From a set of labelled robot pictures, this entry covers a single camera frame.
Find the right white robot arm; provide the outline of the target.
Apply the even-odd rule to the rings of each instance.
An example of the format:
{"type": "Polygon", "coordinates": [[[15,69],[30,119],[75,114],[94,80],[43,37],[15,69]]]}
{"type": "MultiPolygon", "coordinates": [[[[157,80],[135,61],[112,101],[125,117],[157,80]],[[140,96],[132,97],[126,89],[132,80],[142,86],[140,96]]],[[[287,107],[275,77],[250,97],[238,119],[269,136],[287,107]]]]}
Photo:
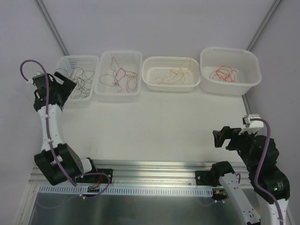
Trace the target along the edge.
{"type": "Polygon", "coordinates": [[[214,130],[214,145],[223,146],[229,140],[226,149],[236,151],[244,162],[251,185],[258,195],[262,211],[262,225],[286,224],[286,209],[290,198],[290,182],[287,176],[277,167],[279,151],[270,127],[266,135],[256,135],[241,128],[223,127],[214,130]]]}

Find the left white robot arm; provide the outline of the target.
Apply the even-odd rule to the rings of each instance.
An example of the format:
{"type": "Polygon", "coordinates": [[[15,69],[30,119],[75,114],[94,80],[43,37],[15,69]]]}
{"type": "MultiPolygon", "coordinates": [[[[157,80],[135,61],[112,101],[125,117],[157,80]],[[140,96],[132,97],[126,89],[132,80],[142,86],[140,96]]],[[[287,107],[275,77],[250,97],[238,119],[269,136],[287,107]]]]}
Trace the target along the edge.
{"type": "Polygon", "coordinates": [[[55,186],[65,181],[75,185],[82,178],[87,182],[98,179],[98,170],[91,158],[80,158],[67,144],[61,127],[64,104],[76,83],[59,72],[33,78],[36,86],[33,107],[42,124],[41,152],[34,161],[48,182],[55,186]]]}

